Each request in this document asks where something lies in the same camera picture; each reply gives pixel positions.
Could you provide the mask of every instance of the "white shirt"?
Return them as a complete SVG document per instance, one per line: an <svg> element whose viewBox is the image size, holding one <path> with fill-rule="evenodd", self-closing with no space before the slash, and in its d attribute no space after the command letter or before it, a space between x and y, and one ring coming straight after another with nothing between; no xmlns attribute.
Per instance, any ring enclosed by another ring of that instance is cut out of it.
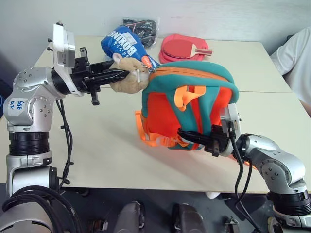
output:
<svg viewBox="0 0 311 233"><path fill-rule="evenodd" d="M292 36L270 57L292 91L311 105L311 27Z"/></svg>

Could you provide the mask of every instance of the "pink ping pong paddle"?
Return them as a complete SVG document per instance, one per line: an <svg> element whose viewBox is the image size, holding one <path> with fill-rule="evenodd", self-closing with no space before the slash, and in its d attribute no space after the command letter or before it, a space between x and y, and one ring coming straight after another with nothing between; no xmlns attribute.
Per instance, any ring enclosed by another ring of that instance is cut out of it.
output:
<svg viewBox="0 0 311 233"><path fill-rule="evenodd" d="M163 51L170 57L180 59L189 59L197 54L211 56L213 53L213 50L198 49L188 40L170 40L164 45Z"/></svg>

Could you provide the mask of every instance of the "gray floor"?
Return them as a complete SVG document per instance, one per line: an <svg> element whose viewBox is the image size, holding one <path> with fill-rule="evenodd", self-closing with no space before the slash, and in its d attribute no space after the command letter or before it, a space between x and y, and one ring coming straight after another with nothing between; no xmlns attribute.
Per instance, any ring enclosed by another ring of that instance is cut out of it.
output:
<svg viewBox="0 0 311 233"><path fill-rule="evenodd" d="M224 233L226 216L233 216L239 220L223 199L209 200L205 193L201 192L91 189L87 197L82 197L73 191L66 191L63 196L72 203L85 229L89 220L104 218L109 222L107 233L113 232L119 211L133 200L142 201L145 205L145 233L170 233L171 211L175 203L188 203L194 206L203 216L205 227L209 233ZM5 199L5 185L0 184L0 204ZM248 196L245 199L245 204L253 203L255 200L255 196ZM264 205L251 215L266 233L267 218L272 215L272 205L268 200L263 199L263 202ZM241 233L250 233L254 229L246 220L239 220L239 227Z"/></svg>

